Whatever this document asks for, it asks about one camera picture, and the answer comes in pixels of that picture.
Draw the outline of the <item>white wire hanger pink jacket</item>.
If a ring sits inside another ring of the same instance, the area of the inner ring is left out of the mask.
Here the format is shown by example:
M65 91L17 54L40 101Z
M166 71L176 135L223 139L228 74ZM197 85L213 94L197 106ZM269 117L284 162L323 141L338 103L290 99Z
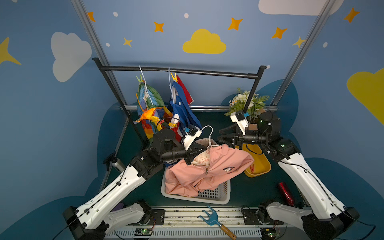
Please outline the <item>white wire hanger pink jacket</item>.
M214 128L210 125L206 125L202 128L202 132L205 130L205 129L210 129L210 133L209 133L209 137L208 137L208 148L213 148L213 147L219 147L218 144L216 144L215 142L213 143L212 142L212 134L214 133Z

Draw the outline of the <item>pink kids jacket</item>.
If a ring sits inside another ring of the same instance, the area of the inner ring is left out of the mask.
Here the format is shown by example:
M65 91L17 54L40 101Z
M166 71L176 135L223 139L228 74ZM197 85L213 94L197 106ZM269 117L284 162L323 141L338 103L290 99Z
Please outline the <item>pink kids jacket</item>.
M166 169L166 193L197 197L199 193L213 191L220 184L238 176L253 162L253 157L243 150L226 144L211 147L195 157L190 165L180 160Z

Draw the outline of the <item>blue red white jacket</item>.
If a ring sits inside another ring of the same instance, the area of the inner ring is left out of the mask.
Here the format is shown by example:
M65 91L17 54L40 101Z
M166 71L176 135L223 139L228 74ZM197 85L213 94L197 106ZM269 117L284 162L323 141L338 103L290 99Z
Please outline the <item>blue red white jacket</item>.
M202 125L191 110L190 104L194 102L193 98L180 77L178 75L177 77L178 81L173 82L173 88L176 92L176 102L173 103L170 98L168 109L173 114L173 118L170 119L171 123L178 124L176 128L171 127L171 129L176 134L176 140L180 142L184 137L184 128L187 128L189 125L193 125L201 129Z

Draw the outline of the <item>yellow clothespin top blue jacket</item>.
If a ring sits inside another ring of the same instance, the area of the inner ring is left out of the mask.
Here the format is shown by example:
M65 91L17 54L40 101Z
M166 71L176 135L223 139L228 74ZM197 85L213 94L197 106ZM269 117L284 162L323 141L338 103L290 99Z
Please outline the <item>yellow clothespin top blue jacket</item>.
M178 77L177 77L177 74L175 73L174 75L171 73L171 77L173 79L174 82L177 82L178 81Z

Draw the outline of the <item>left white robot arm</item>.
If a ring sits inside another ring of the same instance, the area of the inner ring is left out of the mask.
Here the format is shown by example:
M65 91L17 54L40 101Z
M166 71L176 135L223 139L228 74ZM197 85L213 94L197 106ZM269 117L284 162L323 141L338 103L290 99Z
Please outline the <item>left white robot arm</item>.
M154 134L151 146L139 152L112 183L85 204L69 207L63 212L74 239L103 240L107 234L124 226L147 223L152 209L143 200L117 211L114 208L162 170L165 162L185 160L189 164L206 151L212 141L197 141L199 135L200 130L196 130L192 136L186 135L182 142L178 142L171 129Z

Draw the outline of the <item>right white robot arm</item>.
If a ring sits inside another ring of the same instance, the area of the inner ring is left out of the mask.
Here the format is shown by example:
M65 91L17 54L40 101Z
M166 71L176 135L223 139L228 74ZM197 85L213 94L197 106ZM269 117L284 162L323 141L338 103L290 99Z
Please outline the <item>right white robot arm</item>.
M333 240L359 218L353 207L346 207L321 182L307 164L299 148L281 137L281 120L272 112L260 114L257 128L243 111L231 113L233 125L220 130L219 140L231 147L258 145L296 184L310 209L299 209L268 200L259 205L261 223L281 221L304 231L312 240Z

